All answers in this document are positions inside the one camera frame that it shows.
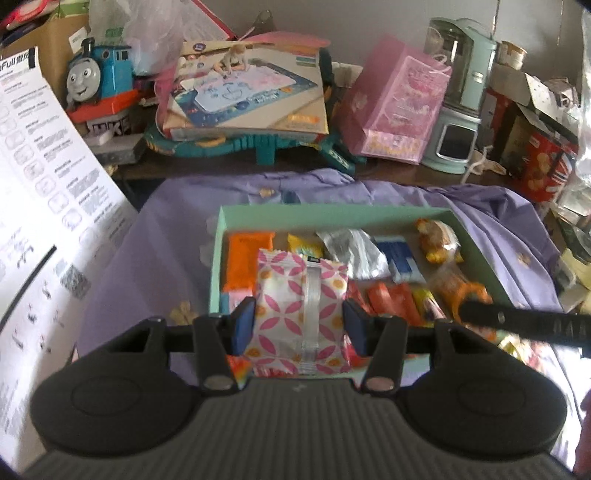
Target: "white wall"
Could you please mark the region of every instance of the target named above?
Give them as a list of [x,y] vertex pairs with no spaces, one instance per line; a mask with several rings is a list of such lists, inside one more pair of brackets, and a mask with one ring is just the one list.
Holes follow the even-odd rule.
[[[422,49],[431,17],[473,18],[492,25],[496,0],[205,0],[242,34],[263,9],[279,30],[328,38],[333,60],[363,64],[378,38],[389,33]],[[501,0],[495,39],[528,51],[524,70],[543,80],[576,80],[582,63],[581,8],[564,0],[561,47],[556,49],[562,0]]]

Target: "metal screw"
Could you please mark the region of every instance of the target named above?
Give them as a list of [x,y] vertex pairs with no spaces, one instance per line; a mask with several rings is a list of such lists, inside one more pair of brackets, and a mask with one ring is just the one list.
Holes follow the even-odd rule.
[[372,377],[365,383],[372,392],[389,392],[394,390],[394,380],[388,377]]
[[212,375],[211,377],[207,377],[205,379],[205,382],[203,382],[203,385],[208,390],[223,391],[223,390],[230,390],[233,387],[234,382],[232,381],[231,378],[229,378],[225,375]]

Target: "clear plastic strap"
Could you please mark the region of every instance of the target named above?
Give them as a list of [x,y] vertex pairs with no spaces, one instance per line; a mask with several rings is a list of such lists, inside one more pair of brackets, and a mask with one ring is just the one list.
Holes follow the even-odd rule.
[[316,355],[318,354],[318,334],[320,325],[320,274],[318,264],[306,265],[306,285],[304,288],[304,328],[301,343],[301,363],[299,373],[316,373]]

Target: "yellow snack package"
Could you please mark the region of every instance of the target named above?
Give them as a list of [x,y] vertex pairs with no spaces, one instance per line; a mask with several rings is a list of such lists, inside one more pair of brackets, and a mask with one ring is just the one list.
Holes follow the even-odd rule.
[[460,242],[453,229],[437,220],[421,218],[417,220],[420,233],[419,243],[429,263],[442,264],[449,260],[456,263],[464,261],[460,253]]
[[307,257],[323,258],[324,256],[324,244],[322,240],[306,240],[297,235],[288,234],[287,244],[289,250],[292,253],[298,255],[305,255]]

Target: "silver wrapper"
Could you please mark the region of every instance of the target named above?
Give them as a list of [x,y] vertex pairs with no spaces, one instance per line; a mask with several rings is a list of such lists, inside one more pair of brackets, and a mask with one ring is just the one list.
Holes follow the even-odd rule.
[[363,230],[317,232],[333,260],[347,265],[349,278],[373,280],[390,275],[386,256]]

